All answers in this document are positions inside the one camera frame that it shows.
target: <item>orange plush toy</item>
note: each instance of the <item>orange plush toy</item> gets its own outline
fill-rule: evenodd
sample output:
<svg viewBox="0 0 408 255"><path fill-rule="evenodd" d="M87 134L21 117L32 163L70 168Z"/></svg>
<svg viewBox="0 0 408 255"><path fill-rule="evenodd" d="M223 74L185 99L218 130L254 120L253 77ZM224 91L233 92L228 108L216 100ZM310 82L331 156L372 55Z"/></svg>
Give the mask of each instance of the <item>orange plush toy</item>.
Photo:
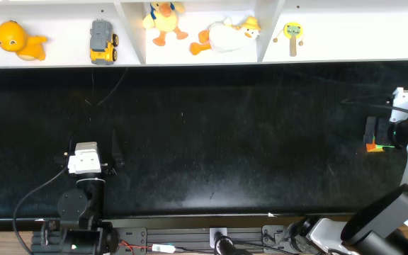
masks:
<svg viewBox="0 0 408 255"><path fill-rule="evenodd" d="M44 60L45 51L42 43L45 36L30 36L15 21L7 21L0 25L0 46L8 52L15 52L22 60Z"/></svg>

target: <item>yellow duck plush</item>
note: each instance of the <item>yellow duck plush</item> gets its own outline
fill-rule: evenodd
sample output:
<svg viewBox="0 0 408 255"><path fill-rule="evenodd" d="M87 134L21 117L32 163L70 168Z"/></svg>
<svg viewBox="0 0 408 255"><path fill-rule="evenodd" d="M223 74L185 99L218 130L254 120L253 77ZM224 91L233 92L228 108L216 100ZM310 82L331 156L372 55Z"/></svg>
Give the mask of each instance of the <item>yellow duck plush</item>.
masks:
<svg viewBox="0 0 408 255"><path fill-rule="evenodd" d="M178 2L152 2L150 3L151 11L144 18L142 25L146 29L153 27L160 31L160 36L153 41L158 46L165 46L166 34L174 31L177 34L177 39L183 40L188 37L188 33L185 33L177 26L179 24L179 17L177 12L184 13L185 7Z"/></svg>
<svg viewBox="0 0 408 255"><path fill-rule="evenodd" d="M45 36L30 36L15 21L7 21L0 25L1 48L15 52L22 60L44 60L43 42L47 42Z"/></svg>

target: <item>toy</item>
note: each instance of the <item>toy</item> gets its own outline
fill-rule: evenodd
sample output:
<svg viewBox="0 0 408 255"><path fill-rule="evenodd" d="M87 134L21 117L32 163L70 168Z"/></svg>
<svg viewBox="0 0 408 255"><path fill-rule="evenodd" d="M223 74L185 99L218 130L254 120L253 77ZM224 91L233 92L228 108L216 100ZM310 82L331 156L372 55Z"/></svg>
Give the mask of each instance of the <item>toy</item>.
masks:
<svg viewBox="0 0 408 255"><path fill-rule="evenodd" d="M92 64L114 64L118 52L114 47L119 45L119 37L113 33L113 26L108 21L96 20L91 29Z"/></svg>
<svg viewBox="0 0 408 255"><path fill-rule="evenodd" d="M278 37L281 35L281 32L283 32L284 36L289 39L290 56L297 56L297 39L303 36L303 27L296 22L286 23L276 38L273 39L274 43L278 42ZM298 45L303 46L303 38Z"/></svg>
<svg viewBox="0 0 408 255"><path fill-rule="evenodd" d="M15 52L22 60L44 60L43 42L47 42L45 36L30 36L15 21L0 25L0 47L5 51Z"/></svg>
<svg viewBox="0 0 408 255"><path fill-rule="evenodd" d="M245 47L258 37L261 28L258 20L248 17L240 26L232 25L230 18L223 23L218 22L210 26L208 30L199 33L199 42L190 45L193 55L198 55L203 50L214 50L216 52L229 52Z"/></svg>
<svg viewBox="0 0 408 255"><path fill-rule="evenodd" d="M149 15L144 18L142 25L146 29L157 28L160 31L160 36L155 38L153 42L158 46L165 46L166 34L174 31L177 34L178 40L183 40L188 37L177 26L179 24L179 17L175 11L179 13L185 12L183 4L178 2L152 2L150 3L151 11Z"/></svg>

